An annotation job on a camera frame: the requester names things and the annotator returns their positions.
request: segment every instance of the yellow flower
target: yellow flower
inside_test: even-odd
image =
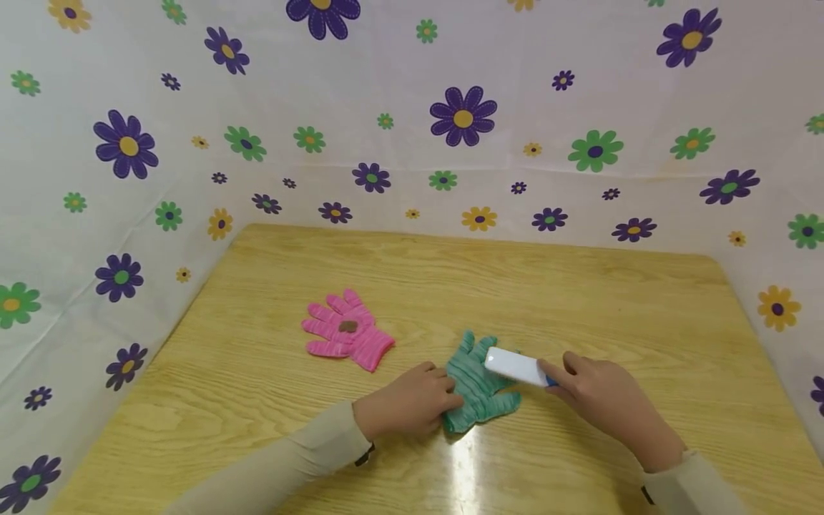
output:
[[[49,3],[49,14],[57,18],[62,28],[69,29],[75,34],[78,34],[80,29],[91,28],[88,22],[91,14],[83,9],[83,0],[49,0]]]
[[[495,219],[498,217],[498,214],[493,213],[489,208],[470,208],[468,212],[464,212],[463,216],[464,219],[461,223],[468,225],[470,231],[480,229],[486,232],[487,228],[495,227]]]
[[[177,270],[177,282],[178,283],[188,283],[189,279],[192,277],[192,273],[186,267],[179,268]]]
[[[535,157],[541,153],[543,148],[538,143],[529,142],[523,146],[523,153],[528,155],[529,157]]]
[[[747,244],[747,237],[741,231],[732,231],[729,233],[729,242],[735,246],[745,246]]]
[[[767,291],[758,294],[761,305],[758,307],[758,314],[764,317],[764,325],[775,326],[775,330],[781,332],[785,325],[792,327],[795,325],[795,315],[801,311],[799,302],[789,300],[792,293],[789,288],[778,289],[772,285]]]
[[[200,136],[195,136],[192,138],[192,144],[195,145],[197,148],[208,148],[208,141],[201,138]]]
[[[533,0],[507,0],[507,3],[514,3],[515,4],[515,12],[521,12],[521,9],[524,7],[528,10],[532,10],[532,6],[535,5]]]
[[[226,237],[227,232],[232,232],[232,215],[226,209],[215,209],[214,216],[208,219],[208,234],[212,235],[212,241],[221,240]]]

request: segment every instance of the right hand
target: right hand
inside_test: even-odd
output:
[[[672,429],[621,365],[564,353],[564,367],[544,359],[541,369],[559,386],[546,391],[559,397],[582,419],[629,448],[649,472],[665,471],[681,463],[686,450]]]

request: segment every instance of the knitted glove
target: knitted glove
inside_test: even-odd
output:
[[[456,383],[455,393],[464,398],[461,408],[443,414],[443,427],[448,433],[465,433],[475,423],[510,414],[521,405],[521,394],[516,391],[495,395],[514,381],[484,367],[486,351],[497,344],[498,339],[486,336],[477,345],[474,343],[475,335],[468,330],[447,363],[447,374]]]
[[[309,314],[314,318],[301,323],[307,333],[327,340],[309,342],[307,352],[327,358],[349,356],[365,370],[375,372],[395,340],[375,327],[375,317],[352,290],[344,290],[344,298],[327,295],[326,303],[332,309],[310,304]]]

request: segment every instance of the hand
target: hand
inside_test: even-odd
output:
[[[669,470],[681,463],[684,441],[623,367],[571,352],[564,353],[564,368],[544,359],[538,364],[559,384],[546,391],[595,428],[623,443],[647,472]]]
[[[385,433],[426,434],[441,414],[463,406],[452,393],[455,380],[431,362],[421,363],[378,391],[353,403],[355,422],[370,442]]]

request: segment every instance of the beige sleeve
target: beige sleeve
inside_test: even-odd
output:
[[[666,515],[746,515],[741,499],[709,461],[696,451],[684,452],[674,469],[644,474],[644,486]]]
[[[354,463],[371,445],[355,423],[352,403],[341,402],[195,486],[164,513],[270,515],[301,485]]]

